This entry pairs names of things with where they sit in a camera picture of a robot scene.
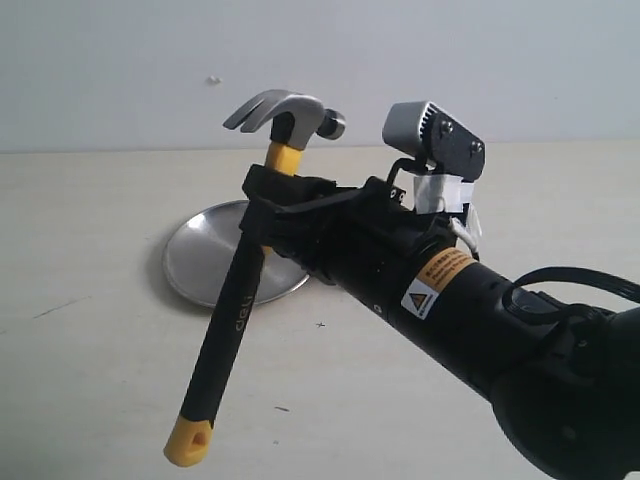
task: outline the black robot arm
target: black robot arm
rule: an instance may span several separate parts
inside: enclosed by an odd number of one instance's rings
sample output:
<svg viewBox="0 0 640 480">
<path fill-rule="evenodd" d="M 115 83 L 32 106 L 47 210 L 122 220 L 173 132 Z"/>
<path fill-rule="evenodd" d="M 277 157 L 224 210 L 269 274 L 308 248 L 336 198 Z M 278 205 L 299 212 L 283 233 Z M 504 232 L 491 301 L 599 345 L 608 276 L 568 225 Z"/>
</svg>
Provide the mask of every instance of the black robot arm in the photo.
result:
<svg viewBox="0 0 640 480">
<path fill-rule="evenodd" d="M 420 129 L 409 135 L 398 125 L 413 116 Z M 451 208 L 423 192 L 408 209 L 394 186 L 402 169 L 463 189 L 482 172 L 484 143 L 431 103 L 394 106 L 383 136 L 409 157 L 360 188 L 251 167 L 243 232 L 343 288 L 489 401 L 514 446 L 551 477 L 640 470 L 640 309 L 566 305 L 524 288 L 575 282 L 638 302 L 640 287 L 568 267 L 515 282 L 494 272 L 477 250 L 456 248 L 468 201 Z"/>
</svg>

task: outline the metal plate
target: metal plate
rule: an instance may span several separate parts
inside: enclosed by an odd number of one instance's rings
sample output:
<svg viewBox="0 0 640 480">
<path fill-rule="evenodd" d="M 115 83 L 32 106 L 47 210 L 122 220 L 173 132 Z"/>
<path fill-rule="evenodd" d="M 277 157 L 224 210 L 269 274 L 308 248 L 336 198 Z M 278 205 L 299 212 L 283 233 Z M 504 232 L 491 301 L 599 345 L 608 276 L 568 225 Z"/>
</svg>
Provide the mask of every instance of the metal plate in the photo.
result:
<svg viewBox="0 0 640 480">
<path fill-rule="evenodd" d="M 162 266 L 178 294 L 198 305 L 214 307 L 236 246 L 247 200 L 211 207 L 182 225 L 169 239 Z M 293 292 L 309 275 L 291 260 L 272 253 L 265 260 L 256 304 Z"/>
</svg>

